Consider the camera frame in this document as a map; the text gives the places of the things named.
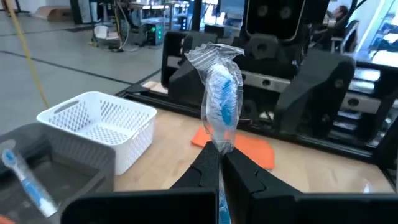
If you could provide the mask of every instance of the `white plastic basket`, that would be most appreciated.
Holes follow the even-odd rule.
[[[37,121],[113,148],[115,173],[121,175],[152,144],[156,112],[150,106],[91,91],[41,112]]]

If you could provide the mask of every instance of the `plastic packaging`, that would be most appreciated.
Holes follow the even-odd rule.
[[[34,205],[36,205],[37,209],[42,212],[43,216],[48,218],[56,214],[58,208],[54,200],[44,189],[42,184],[37,181],[32,171],[28,168],[24,158],[12,148],[2,148],[0,150],[2,152],[1,159],[4,165],[14,171],[26,194],[30,197]]]
[[[243,49],[237,47],[209,43],[186,54],[205,85],[201,119],[221,154],[220,159],[234,147],[243,102],[243,80],[238,65],[232,59],[243,53]],[[221,161],[219,170],[219,223],[230,224]]]

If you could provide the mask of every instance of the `desk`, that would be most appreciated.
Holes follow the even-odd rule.
[[[155,125],[154,142],[124,175],[116,177],[116,190],[168,189],[199,155],[201,149],[190,144],[202,126],[199,119],[158,109]],[[377,166],[238,132],[268,141],[275,151],[271,173],[302,192],[393,192]]]

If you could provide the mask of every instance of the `clear plastic bag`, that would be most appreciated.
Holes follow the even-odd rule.
[[[205,85],[201,119],[220,153],[218,191],[220,224],[231,223],[221,158],[234,147],[235,132],[243,102],[243,80],[241,70],[232,59],[243,52],[243,49],[237,47],[209,43],[186,54],[188,61],[198,70]]]

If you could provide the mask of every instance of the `gray tray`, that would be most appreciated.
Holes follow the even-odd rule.
[[[13,139],[36,178],[59,204],[59,213],[79,196],[114,189],[115,152],[41,124],[0,136]],[[0,161],[0,214],[17,223],[50,223],[31,203],[18,179]]]

